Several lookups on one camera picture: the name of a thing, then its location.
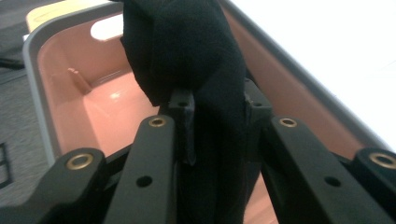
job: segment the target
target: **black mechanical arm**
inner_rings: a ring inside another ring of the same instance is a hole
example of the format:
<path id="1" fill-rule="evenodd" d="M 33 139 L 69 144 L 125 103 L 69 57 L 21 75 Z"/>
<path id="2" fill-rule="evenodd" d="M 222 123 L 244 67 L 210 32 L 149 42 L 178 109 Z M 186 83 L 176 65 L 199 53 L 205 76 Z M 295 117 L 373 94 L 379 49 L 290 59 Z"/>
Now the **black mechanical arm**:
<path id="1" fill-rule="evenodd" d="M 246 102 L 246 159 L 262 164 L 279 223 L 395 223 L 394 153 L 332 154 L 302 121 L 275 117 L 248 79 Z M 63 155 L 26 203 L 0 208 L 0 223 L 177 223 L 177 167 L 194 158 L 191 92 L 174 91 L 160 111 L 108 158 L 93 148 Z"/>

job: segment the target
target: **gray carpet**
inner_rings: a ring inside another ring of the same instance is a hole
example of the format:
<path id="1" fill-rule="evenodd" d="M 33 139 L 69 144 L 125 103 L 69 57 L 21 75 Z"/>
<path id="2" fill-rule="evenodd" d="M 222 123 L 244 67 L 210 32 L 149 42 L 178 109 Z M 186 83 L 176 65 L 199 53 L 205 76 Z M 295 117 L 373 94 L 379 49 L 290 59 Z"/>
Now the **gray carpet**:
<path id="1" fill-rule="evenodd" d="M 0 142 L 7 144 L 12 183 L 0 206 L 23 203 L 48 169 L 27 76 L 0 85 Z"/>
<path id="2" fill-rule="evenodd" d="M 25 16 L 60 0 L 0 0 L 0 58 L 22 62 Z M 23 203 L 48 169 L 24 70 L 0 68 L 0 144 L 6 143 L 11 181 L 0 150 L 0 207 Z"/>

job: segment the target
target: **plastic bin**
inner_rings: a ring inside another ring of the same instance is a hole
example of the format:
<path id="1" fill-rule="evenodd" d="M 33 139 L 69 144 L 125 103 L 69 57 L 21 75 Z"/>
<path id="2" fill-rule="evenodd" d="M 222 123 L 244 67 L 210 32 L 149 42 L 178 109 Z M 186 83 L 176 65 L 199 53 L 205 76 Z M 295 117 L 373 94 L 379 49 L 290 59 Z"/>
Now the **plastic bin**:
<path id="1" fill-rule="evenodd" d="M 122 13 L 109 3 L 48 21 L 26 40 L 24 59 L 49 164 L 79 147 L 108 156 L 134 141 L 140 121 L 157 113 L 134 80 L 119 38 L 91 36 Z"/>

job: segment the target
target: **black plastic bracket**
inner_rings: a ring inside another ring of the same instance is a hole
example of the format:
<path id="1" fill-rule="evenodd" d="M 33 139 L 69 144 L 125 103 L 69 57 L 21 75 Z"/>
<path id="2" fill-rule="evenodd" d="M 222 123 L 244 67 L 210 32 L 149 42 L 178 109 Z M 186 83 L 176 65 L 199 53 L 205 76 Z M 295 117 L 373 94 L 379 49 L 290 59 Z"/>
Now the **black plastic bracket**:
<path id="1" fill-rule="evenodd" d="M 24 64 L 19 60 L 0 58 L 0 67 L 19 70 L 24 68 Z"/>
<path id="2" fill-rule="evenodd" d="M 176 223 L 175 123 L 144 119 L 123 167 L 105 223 Z"/>
<path id="3" fill-rule="evenodd" d="M 247 78 L 245 79 L 245 101 L 247 114 L 246 160 L 261 162 L 262 152 L 259 143 L 262 129 L 268 125 L 273 116 L 272 105 L 256 84 Z"/>
<path id="4" fill-rule="evenodd" d="M 105 164 L 93 148 L 63 155 L 26 203 L 0 208 L 0 223 L 87 223 L 106 183 Z"/>
<path id="5" fill-rule="evenodd" d="M 0 189 L 5 188 L 12 183 L 11 164 L 8 160 L 6 143 L 0 144 Z"/>
<path id="6" fill-rule="evenodd" d="M 274 117 L 262 149 L 280 223 L 394 223 L 300 120 Z"/>
<path id="7" fill-rule="evenodd" d="M 396 154 L 364 148 L 350 163 L 349 171 L 396 220 Z"/>
<path id="8" fill-rule="evenodd" d="M 177 127 L 177 158 L 186 164 L 194 165 L 194 111 L 192 91 L 175 89 L 172 92 L 165 115 L 169 115 Z"/>

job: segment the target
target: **white table surface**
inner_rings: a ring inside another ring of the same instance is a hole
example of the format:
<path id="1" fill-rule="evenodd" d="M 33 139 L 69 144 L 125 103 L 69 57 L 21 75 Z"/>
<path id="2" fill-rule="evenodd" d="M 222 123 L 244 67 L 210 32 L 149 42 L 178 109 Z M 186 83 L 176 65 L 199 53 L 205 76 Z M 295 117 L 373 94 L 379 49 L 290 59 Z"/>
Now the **white table surface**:
<path id="1" fill-rule="evenodd" d="M 231 0 L 396 151 L 396 0 Z"/>

